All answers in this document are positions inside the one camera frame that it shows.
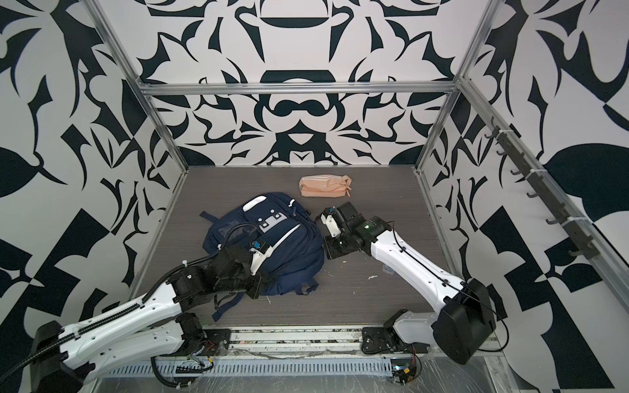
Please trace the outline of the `navy blue backpack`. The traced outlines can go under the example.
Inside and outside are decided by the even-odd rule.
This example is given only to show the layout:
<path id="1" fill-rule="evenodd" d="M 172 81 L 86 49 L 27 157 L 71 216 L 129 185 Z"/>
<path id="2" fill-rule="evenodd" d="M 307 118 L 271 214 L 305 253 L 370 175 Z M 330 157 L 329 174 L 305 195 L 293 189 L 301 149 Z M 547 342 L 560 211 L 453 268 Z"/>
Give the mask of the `navy blue backpack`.
<path id="1" fill-rule="evenodd" d="M 286 193 L 266 193 L 220 218 L 206 211 L 200 216 L 211 222 L 202 244 L 210 255 L 225 246 L 242 247 L 250 252 L 254 241 L 274 248 L 272 256 L 258 271 L 272 275 L 275 284 L 260 296 L 283 296 L 290 292 L 308 296 L 318 289 L 315 277 L 325 262 L 324 237 L 311 213 L 295 198 Z M 230 309 L 215 311 L 212 319 L 220 320 Z"/>

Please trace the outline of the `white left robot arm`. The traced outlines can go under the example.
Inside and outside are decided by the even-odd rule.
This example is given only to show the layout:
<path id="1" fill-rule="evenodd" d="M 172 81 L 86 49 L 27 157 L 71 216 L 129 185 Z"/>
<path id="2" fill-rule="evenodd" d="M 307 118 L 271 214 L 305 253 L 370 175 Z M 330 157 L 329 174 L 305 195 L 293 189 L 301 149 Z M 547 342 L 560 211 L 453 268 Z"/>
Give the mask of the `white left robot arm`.
<path id="1" fill-rule="evenodd" d="M 206 333 L 192 309 L 260 287 L 271 247 L 226 247 L 183 261 L 146 294 L 98 317 L 38 329 L 28 360 L 34 392 L 77 392 L 113 368 L 160 355 L 195 357 Z"/>

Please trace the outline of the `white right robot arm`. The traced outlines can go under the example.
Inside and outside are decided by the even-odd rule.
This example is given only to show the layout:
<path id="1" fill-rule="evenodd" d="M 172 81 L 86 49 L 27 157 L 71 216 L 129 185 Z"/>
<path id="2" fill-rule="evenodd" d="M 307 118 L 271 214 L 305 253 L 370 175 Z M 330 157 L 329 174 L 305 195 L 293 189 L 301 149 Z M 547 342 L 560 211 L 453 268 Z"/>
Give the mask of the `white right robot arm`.
<path id="1" fill-rule="evenodd" d="M 346 202 L 325 209 L 321 222 L 329 235 L 330 260 L 363 252 L 403 278 L 432 307 L 430 313 L 399 310 L 383 325 L 391 352 L 415 344 L 439 349 L 455 363 L 466 364 L 495 332 L 496 318 L 488 289 L 476 279 L 463 280 L 435 265 L 396 232 L 392 222 L 366 219 Z"/>

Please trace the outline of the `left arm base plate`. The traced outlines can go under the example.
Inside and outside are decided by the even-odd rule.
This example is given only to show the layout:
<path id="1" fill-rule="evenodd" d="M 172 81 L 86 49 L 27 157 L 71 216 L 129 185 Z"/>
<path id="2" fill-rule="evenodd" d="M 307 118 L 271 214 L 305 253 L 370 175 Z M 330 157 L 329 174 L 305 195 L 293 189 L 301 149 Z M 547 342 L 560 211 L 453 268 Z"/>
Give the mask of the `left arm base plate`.
<path id="1" fill-rule="evenodd" d="M 166 352 L 164 356 L 216 356 L 224 355 L 229 350 L 232 330 L 228 328 L 210 328 L 203 331 L 184 333 L 183 343 L 177 350 Z"/>

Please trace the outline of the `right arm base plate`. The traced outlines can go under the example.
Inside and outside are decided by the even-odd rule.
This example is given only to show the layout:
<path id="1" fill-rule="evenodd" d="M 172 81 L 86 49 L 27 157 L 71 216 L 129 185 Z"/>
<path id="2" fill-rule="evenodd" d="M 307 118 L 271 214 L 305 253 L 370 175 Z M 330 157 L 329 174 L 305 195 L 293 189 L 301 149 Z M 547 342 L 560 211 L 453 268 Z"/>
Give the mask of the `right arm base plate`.
<path id="1" fill-rule="evenodd" d="M 421 342 L 405 343 L 396 335 L 392 328 L 363 327 L 361 335 L 360 350 L 366 355 L 402 352 L 427 354 L 429 352 L 429 344 Z"/>

